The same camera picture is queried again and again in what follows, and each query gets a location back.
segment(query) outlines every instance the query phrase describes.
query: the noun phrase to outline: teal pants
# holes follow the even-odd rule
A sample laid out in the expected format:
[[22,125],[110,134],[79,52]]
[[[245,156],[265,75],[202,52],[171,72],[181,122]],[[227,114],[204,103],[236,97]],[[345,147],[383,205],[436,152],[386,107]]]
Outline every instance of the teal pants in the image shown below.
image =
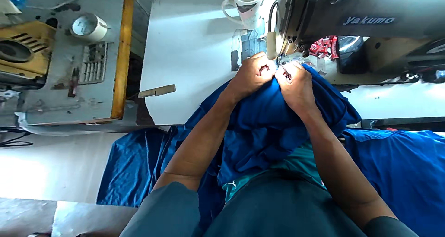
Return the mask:
[[[315,165],[314,151],[312,150],[312,144],[309,141],[296,148],[286,159],[272,163],[270,169],[274,168],[286,169],[298,173],[308,182],[326,189],[321,181],[317,166]],[[246,185],[250,179],[264,172],[267,172],[267,170],[251,175],[245,175],[231,183],[224,184],[222,188],[226,191],[226,202],[228,202],[238,190]]]

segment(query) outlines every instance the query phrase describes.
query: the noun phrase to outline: hand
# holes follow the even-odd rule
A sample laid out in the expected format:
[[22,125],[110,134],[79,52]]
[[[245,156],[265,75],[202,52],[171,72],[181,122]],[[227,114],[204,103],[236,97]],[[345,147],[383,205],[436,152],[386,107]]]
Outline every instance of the hand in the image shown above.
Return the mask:
[[[287,78],[285,70],[291,75]],[[275,73],[287,105],[300,117],[318,109],[312,91],[312,75],[298,62],[282,65]]]
[[241,68],[224,92],[231,95],[238,102],[257,91],[266,82],[272,80],[275,72],[275,62],[269,60],[265,52],[254,54],[242,62]]

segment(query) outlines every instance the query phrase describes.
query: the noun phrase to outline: vent grille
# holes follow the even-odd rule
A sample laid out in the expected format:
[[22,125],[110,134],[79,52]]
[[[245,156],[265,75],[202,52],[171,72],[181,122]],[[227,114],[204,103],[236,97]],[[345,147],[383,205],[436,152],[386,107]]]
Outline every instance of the vent grille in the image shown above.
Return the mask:
[[98,42],[84,47],[79,85],[103,82],[108,44]]
[[19,35],[14,35],[11,37],[11,39],[14,39],[16,41],[25,44],[26,46],[30,47],[30,49],[35,53],[48,48],[48,45],[34,39],[32,36],[28,35],[28,33],[21,33]]

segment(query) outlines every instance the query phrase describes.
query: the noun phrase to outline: blue garment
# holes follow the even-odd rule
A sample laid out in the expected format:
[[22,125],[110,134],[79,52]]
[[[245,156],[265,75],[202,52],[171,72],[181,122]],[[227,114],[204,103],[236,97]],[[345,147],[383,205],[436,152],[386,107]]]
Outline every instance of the blue garment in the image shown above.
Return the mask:
[[[337,136],[343,132],[347,124],[361,120],[347,98],[343,97],[315,69],[307,65],[303,66],[312,74],[315,102],[326,123]],[[228,82],[206,98],[184,126],[172,127],[169,134],[163,137],[159,150],[149,146],[151,135],[124,136],[122,140],[118,139],[115,145],[120,147],[112,148],[97,203],[139,206],[142,198],[151,191],[180,144],[212,108],[227,84]],[[129,139],[137,139],[137,142],[128,141]],[[224,183],[246,174],[268,169],[270,163],[285,159],[308,139],[309,135],[303,122],[285,103],[275,79],[266,83],[253,95],[243,99],[232,112],[223,143],[198,189],[201,228],[207,229],[222,210],[225,193],[221,186]],[[131,144],[142,146],[126,149],[126,146]],[[134,170],[137,163],[143,165],[144,168]],[[150,172],[146,174],[140,172],[147,168]],[[132,177],[137,181],[123,184],[128,183],[125,177]],[[138,191],[138,195],[136,196],[133,191]]]
[[[315,69],[303,66],[312,74],[315,102],[335,135],[340,135],[347,124],[361,121],[347,98]],[[201,103],[187,121],[186,130],[191,130],[211,109],[227,84]],[[285,159],[308,139],[306,127],[284,101],[274,78],[236,106],[224,136],[221,166],[212,163],[208,172],[218,175],[222,186],[242,175],[266,170],[271,162]]]
[[346,129],[345,148],[394,214],[421,237],[445,234],[445,138]]

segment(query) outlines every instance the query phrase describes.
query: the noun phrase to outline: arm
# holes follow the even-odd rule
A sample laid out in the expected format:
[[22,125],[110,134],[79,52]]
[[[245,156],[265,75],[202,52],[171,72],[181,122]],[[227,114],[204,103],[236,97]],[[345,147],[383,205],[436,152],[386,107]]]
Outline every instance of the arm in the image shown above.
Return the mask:
[[281,68],[275,77],[286,103],[309,132],[315,164],[334,201],[360,228],[379,216],[396,218],[324,121],[315,104],[311,74],[293,62],[285,65],[291,75],[287,80]]
[[[260,69],[267,66],[270,70]],[[264,52],[246,59],[208,113],[196,124],[159,177],[153,190],[177,181],[197,190],[216,154],[229,124],[230,114],[243,98],[270,81],[276,71]]]

